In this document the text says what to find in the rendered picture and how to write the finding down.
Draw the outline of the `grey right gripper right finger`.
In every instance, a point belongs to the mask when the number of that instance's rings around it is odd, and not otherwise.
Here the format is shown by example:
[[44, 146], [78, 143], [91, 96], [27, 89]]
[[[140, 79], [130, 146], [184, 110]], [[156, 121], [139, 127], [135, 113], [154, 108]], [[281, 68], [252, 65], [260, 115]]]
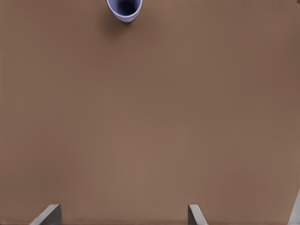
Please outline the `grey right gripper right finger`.
[[187, 208], [188, 225], [208, 225], [205, 216], [197, 204], [189, 204]]

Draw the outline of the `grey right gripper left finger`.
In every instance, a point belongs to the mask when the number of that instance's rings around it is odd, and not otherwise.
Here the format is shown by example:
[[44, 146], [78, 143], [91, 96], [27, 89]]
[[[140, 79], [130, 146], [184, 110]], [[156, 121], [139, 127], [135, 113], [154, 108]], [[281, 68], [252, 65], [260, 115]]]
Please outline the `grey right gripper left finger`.
[[29, 225], [62, 225], [62, 211], [60, 204], [49, 205]]

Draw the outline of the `blue bowl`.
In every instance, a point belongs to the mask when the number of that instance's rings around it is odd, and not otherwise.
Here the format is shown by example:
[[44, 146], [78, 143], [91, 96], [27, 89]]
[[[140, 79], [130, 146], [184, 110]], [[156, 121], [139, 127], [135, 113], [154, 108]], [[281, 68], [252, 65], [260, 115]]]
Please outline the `blue bowl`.
[[143, 0], [106, 0], [113, 15], [123, 23], [131, 23], [139, 15]]

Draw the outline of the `silver frame post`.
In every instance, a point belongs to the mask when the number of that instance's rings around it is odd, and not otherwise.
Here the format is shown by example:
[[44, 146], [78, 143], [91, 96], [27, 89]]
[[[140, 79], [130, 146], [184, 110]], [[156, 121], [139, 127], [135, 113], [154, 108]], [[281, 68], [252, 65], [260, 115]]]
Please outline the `silver frame post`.
[[288, 225], [300, 225], [300, 189], [298, 191]]

